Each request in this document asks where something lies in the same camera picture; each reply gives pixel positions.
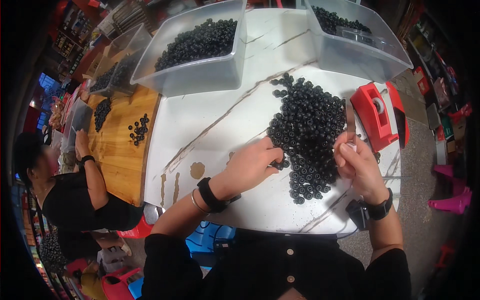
black wristband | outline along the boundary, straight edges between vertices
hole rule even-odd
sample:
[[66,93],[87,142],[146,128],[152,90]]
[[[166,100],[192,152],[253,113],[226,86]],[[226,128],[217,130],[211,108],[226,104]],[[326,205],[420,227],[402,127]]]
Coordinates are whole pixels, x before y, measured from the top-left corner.
[[368,215],[370,216],[370,219],[378,221],[387,216],[388,212],[390,211],[390,208],[392,207],[392,202],[393,202],[393,193],[390,188],[388,188],[388,193],[389,193],[388,199],[383,201],[379,205],[371,205],[371,204],[365,203],[365,205],[367,206]]
[[218,200],[213,195],[212,190],[210,189],[210,185],[208,185],[209,181],[210,177],[205,177],[200,180],[200,182],[197,184],[198,191],[200,192],[200,195],[202,196],[205,204],[207,204],[210,208],[211,213],[221,213],[225,210],[225,208],[227,208],[227,203]]
[[78,164],[78,168],[79,169],[83,169],[85,167],[85,162],[87,160],[93,160],[93,162],[95,162],[95,158],[91,155],[85,155],[84,157],[82,157],[82,160],[80,161],[80,163]]

right hand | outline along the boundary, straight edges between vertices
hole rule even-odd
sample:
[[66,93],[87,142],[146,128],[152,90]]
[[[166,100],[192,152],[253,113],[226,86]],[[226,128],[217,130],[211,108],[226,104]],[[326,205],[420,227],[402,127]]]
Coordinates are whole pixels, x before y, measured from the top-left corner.
[[390,194],[368,145],[355,136],[355,152],[346,142],[347,133],[344,132],[337,137],[334,144],[334,158],[340,176],[353,179],[353,188],[363,196],[365,202],[377,205],[387,200]]
[[268,165],[281,162],[283,150],[273,147],[268,136],[237,151],[223,172],[214,176],[209,186],[217,199],[228,200],[253,189],[278,170]]
[[78,150],[80,157],[90,155],[90,150],[88,149],[88,135],[82,129],[77,131],[77,136],[75,137],[75,149]]

forearm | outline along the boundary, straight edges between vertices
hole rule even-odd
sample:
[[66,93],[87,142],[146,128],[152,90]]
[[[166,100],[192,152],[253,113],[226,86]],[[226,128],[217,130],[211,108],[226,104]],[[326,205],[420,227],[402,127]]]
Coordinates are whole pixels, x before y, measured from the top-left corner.
[[[218,176],[210,180],[209,186],[217,199],[226,200],[231,198],[231,195],[221,187]],[[193,198],[201,209],[206,212],[210,211],[210,208],[205,204],[198,189],[193,192]],[[206,213],[203,213],[193,204],[192,193],[188,193],[158,218],[151,233],[161,233],[184,239],[192,234],[206,216]]]
[[97,210],[108,202],[105,181],[93,160],[87,160],[84,164],[84,169],[87,178],[88,194],[94,209]]
[[[377,203],[381,203],[388,199],[388,190],[385,188],[385,192],[382,192],[381,195],[382,196],[378,197],[378,200],[376,201]],[[383,219],[378,221],[370,219],[368,229],[370,242],[373,248],[371,261],[375,260],[390,249],[403,249],[402,227],[393,205],[387,216]]]

bracelet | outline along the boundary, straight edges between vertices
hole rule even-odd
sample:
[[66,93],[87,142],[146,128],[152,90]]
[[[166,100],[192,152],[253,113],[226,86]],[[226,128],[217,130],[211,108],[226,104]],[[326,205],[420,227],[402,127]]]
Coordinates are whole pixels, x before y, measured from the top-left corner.
[[202,213],[208,215],[209,212],[204,211],[200,206],[198,206],[197,202],[196,202],[195,199],[193,198],[193,192],[194,192],[195,190],[196,190],[196,189],[193,189],[193,191],[192,191],[192,202],[193,202],[193,205],[195,205],[195,207],[198,208],[199,211],[201,211]]

metal rod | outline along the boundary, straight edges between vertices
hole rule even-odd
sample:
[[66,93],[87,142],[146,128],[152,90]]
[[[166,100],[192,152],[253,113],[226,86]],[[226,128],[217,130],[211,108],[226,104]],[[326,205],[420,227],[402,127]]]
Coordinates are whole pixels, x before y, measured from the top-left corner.
[[383,176],[383,179],[413,179],[413,177],[405,177],[405,176]]

